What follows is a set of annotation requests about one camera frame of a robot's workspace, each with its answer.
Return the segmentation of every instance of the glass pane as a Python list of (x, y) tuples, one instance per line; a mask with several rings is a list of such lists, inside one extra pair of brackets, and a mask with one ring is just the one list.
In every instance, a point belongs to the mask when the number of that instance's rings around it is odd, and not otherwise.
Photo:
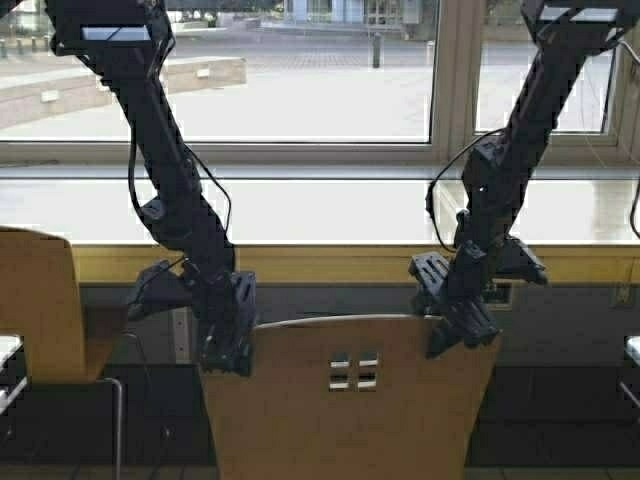
[[(162, 81), (185, 139), (429, 142), (438, 2), (167, 1)], [(49, 52), (44, 3), (0, 21), (0, 140), (128, 141), (111, 92)]]
[[(520, 4), (520, 0), (487, 2), (476, 115), (480, 132), (506, 125), (537, 53)], [(557, 131), (604, 132), (613, 60), (614, 54), (607, 52), (587, 61), (558, 119)]]

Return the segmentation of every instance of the chair backrest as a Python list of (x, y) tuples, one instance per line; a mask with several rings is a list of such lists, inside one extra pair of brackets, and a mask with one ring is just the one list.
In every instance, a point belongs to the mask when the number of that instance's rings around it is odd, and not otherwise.
[(85, 327), (69, 242), (0, 227), (0, 256), (0, 334), (24, 338), (30, 381), (86, 381)]
[(338, 317), (254, 329), (250, 378), (202, 374), (221, 479), (462, 480), (500, 342), (427, 360), (437, 320)]

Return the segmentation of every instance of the ground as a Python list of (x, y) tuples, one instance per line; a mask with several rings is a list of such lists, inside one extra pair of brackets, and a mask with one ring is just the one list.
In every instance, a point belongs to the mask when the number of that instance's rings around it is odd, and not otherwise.
[[(535, 55), (527, 43), (485, 44), (477, 127), (503, 126)], [(384, 38), (382, 68), (371, 68), (362, 34), (209, 29), (182, 33), (173, 58), (242, 57), (247, 83), (169, 95), (190, 141), (424, 142), (429, 140), (434, 46)], [(48, 53), (0, 58), (0, 79), (77, 66)], [(593, 59), (560, 119), (560, 129), (600, 131), (611, 55)], [(126, 140), (117, 104), (0, 130), (1, 139)]]

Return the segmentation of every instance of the robotic arm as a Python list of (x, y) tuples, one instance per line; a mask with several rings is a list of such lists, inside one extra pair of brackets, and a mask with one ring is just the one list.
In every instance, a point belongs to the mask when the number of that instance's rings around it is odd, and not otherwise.
[(412, 258), (416, 313), (443, 317), (427, 356), (463, 341), (474, 348), (498, 334), (481, 293), (494, 278), (546, 284), (544, 266), (509, 231), (527, 184), (586, 60), (618, 45), (640, 18), (637, 0), (525, 0), (522, 14), (539, 48), (507, 127), (471, 150), (462, 180), (469, 198), (457, 215), (449, 263), (438, 253)]
[[(74, 55), (96, 73), (127, 117), (129, 189), (137, 215), (158, 243), (184, 254), (180, 276), (167, 261), (140, 274), (129, 318), (191, 306), (203, 339), (201, 365), (249, 375), (255, 276), (234, 273), (234, 246), (202, 195), (199, 159), (185, 145), (159, 80), (175, 44), (163, 0), (47, 0), (46, 11), (55, 28), (53, 52)], [(144, 206), (133, 180), (136, 146), (158, 193)]]

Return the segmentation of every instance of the window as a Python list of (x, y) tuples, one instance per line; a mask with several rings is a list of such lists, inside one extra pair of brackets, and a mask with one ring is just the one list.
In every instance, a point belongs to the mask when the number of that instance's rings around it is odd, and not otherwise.
[[(520, 2), (167, 0), (162, 82), (185, 140), (225, 176), (422, 179), (509, 118), (537, 51)], [(120, 106), (48, 51), (44, 0), (22, 5), (0, 21), (0, 162), (124, 164)], [(627, 40), (640, 49), (640, 28)], [(635, 168), (633, 79), (625, 55), (590, 59), (542, 165)]]
[[(410, 35), (399, 0), (287, 0), (288, 15), (279, 0), (228, 0), (215, 25), (206, 8), (180, 8), (195, 3), (208, 2), (171, 2), (177, 46), (162, 76), (187, 141), (430, 141), (437, 0)], [(1, 22), (0, 140), (126, 141), (111, 92), (46, 50), (43, 4)]]
[[(489, 0), (483, 25), (476, 130), (505, 125), (537, 48), (520, 14), (520, 0)], [(591, 58), (558, 119), (557, 132), (605, 133), (614, 54)]]

